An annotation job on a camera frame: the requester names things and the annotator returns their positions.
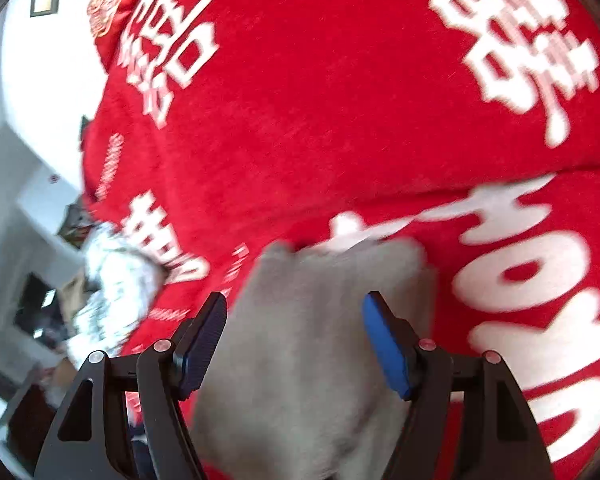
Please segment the red quilt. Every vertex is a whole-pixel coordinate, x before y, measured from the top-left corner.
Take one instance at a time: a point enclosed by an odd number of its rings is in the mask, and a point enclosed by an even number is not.
[[[276,238],[414,237],[434,337],[499,350],[558,480],[579,473],[600,444],[600,33],[577,0],[91,9],[109,81],[86,199],[170,270],[126,352],[231,301]]]

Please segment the metal pin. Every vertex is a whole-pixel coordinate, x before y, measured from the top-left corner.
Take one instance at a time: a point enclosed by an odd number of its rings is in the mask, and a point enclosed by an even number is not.
[[[168,339],[160,339],[160,341],[154,343],[154,350],[156,352],[166,352],[169,348],[171,348],[171,341]]]
[[[436,342],[433,339],[424,338],[418,341],[418,346],[427,352],[431,352],[436,349]]]
[[[95,352],[91,352],[89,354],[89,362],[96,364],[104,359],[104,352],[100,350],[96,350]]]
[[[492,365],[496,365],[502,361],[502,357],[495,350],[487,350],[482,356]]]

